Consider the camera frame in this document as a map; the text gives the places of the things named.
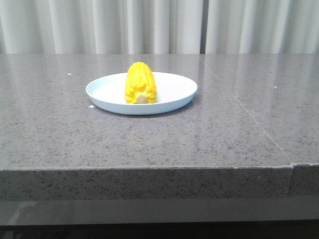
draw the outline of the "gray countertop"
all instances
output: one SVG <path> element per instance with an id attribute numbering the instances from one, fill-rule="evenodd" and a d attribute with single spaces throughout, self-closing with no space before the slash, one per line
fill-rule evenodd
<path id="1" fill-rule="evenodd" d="M 191 78 L 165 114 L 92 107 L 136 61 Z M 0 200 L 319 194 L 319 55 L 0 55 Z"/>

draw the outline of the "yellow corn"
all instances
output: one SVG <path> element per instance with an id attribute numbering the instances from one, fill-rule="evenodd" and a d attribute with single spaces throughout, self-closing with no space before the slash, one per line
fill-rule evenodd
<path id="1" fill-rule="evenodd" d="M 154 75 L 143 62 L 134 63 L 128 70 L 125 84 L 125 100 L 130 104 L 155 103 L 157 89 Z"/>

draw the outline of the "white curtain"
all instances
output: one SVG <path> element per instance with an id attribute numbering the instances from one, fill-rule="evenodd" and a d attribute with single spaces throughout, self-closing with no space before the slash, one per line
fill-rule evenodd
<path id="1" fill-rule="evenodd" d="M 0 53 L 317 53 L 319 0 L 0 0 Z"/>

